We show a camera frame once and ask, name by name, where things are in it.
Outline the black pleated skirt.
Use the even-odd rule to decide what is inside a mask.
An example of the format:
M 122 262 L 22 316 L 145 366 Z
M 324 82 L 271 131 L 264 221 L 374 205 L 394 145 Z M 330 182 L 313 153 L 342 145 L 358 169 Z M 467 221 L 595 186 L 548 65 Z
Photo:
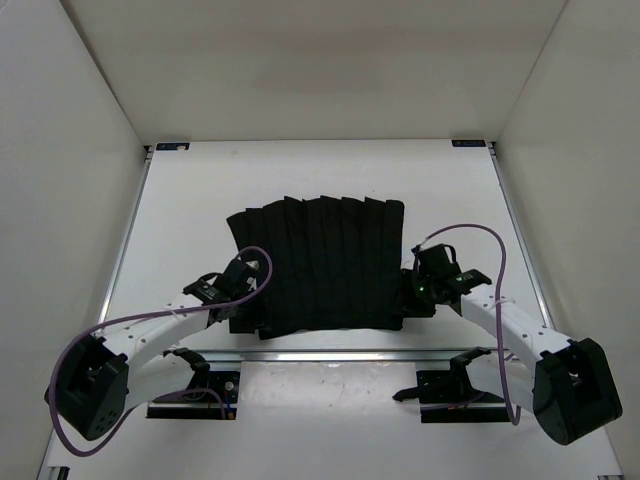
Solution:
M 284 197 L 228 217 L 244 260 L 266 251 L 269 285 L 231 319 L 232 334 L 403 327 L 400 200 Z

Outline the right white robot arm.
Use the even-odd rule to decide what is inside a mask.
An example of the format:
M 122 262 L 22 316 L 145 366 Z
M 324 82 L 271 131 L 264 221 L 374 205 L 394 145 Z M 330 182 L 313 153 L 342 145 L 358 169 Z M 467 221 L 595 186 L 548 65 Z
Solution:
M 412 250 L 403 287 L 416 304 L 445 305 L 493 336 L 495 350 L 475 347 L 453 357 L 438 380 L 401 390 L 397 402 L 451 396 L 472 402 L 483 393 L 530 412 L 542 430 L 569 445 L 621 417 L 623 407 L 603 348 L 574 340 L 532 319 L 504 299 L 476 269 L 462 271 L 452 246 Z

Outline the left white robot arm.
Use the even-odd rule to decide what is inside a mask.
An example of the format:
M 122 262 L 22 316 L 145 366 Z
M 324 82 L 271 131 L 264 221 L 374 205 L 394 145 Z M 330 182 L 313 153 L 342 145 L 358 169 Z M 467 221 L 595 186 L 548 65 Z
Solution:
M 58 438 L 62 426 L 106 443 L 139 405 L 160 397 L 197 398 L 209 385 L 204 357 L 184 339 L 231 319 L 262 295 L 273 262 L 260 247 L 242 249 L 220 274 L 205 274 L 158 310 L 105 321 L 78 334 L 53 368 L 45 401 Z

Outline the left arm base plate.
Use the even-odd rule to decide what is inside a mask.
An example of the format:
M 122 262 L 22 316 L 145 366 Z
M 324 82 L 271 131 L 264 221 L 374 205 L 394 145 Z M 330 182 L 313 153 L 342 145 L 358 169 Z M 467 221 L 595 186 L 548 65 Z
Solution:
M 208 361 L 187 348 L 166 351 L 186 360 L 193 375 L 186 387 L 147 406 L 148 419 L 234 421 L 240 393 L 239 363 Z

